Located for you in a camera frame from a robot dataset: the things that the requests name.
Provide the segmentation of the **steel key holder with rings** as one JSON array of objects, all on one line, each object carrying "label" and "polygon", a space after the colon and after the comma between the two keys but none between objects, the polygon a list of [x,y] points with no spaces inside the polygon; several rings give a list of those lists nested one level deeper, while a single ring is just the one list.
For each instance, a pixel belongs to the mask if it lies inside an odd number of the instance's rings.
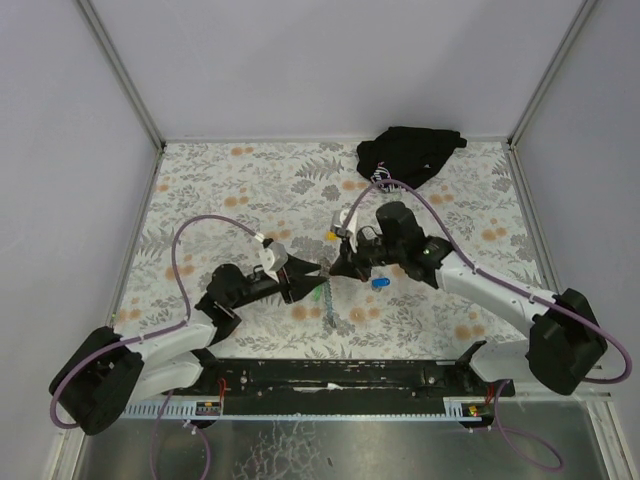
[{"label": "steel key holder with rings", "polygon": [[337,328],[337,321],[336,321],[336,313],[335,313],[334,305],[333,305],[333,296],[332,296],[332,290],[331,290],[331,283],[330,283],[329,280],[326,280],[324,283],[322,283],[321,285],[318,285],[318,286],[322,286],[323,287],[323,295],[322,295],[322,297],[321,297],[319,302],[321,302],[323,304],[323,306],[324,306],[324,311],[325,311],[325,313],[324,313],[324,321],[332,329],[336,329]]}]

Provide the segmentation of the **blue key tag with key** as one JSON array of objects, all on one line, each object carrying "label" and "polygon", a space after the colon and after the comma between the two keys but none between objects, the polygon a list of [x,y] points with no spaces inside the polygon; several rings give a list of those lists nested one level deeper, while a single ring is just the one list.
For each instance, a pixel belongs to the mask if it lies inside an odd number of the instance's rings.
[{"label": "blue key tag with key", "polygon": [[374,291],[380,291],[391,284],[391,280],[387,277],[378,277],[371,280],[371,288]]}]

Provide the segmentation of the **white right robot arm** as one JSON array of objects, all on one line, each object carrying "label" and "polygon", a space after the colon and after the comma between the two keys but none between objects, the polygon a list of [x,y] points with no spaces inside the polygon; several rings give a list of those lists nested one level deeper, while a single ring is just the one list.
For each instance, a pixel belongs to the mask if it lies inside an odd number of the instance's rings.
[{"label": "white right robot arm", "polygon": [[331,230],[341,244],[330,274],[366,282],[374,268],[398,266],[412,280],[506,321],[522,337],[476,346],[469,365],[482,380],[536,380],[570,395],[606,352],[606,340],[596,332],[591,307],[579,292],[534,288],[479,266],[453,241],[425,234],[402,202],[383,205],[376,219],[376,227],[360,227],[349,211],[334,213]]}]

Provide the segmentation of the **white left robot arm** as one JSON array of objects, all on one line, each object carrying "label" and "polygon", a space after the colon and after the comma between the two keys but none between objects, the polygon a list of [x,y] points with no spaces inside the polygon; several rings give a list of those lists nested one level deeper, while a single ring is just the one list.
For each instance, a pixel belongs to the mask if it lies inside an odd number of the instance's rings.
[{"label": "white left robot arm", "polygon": [[285,303],[304,299],[326,283],[320,266],[291,256],[277,271],[249,274],[233,264],[217,267],[196,304],[204,319],[180,323],[129,340],[110,327],[94,330],[54,377],[50,415],[59,427],[96,435],[136,402],[197,384],[209,347],[240,325],[236,310],[272,295]]}]

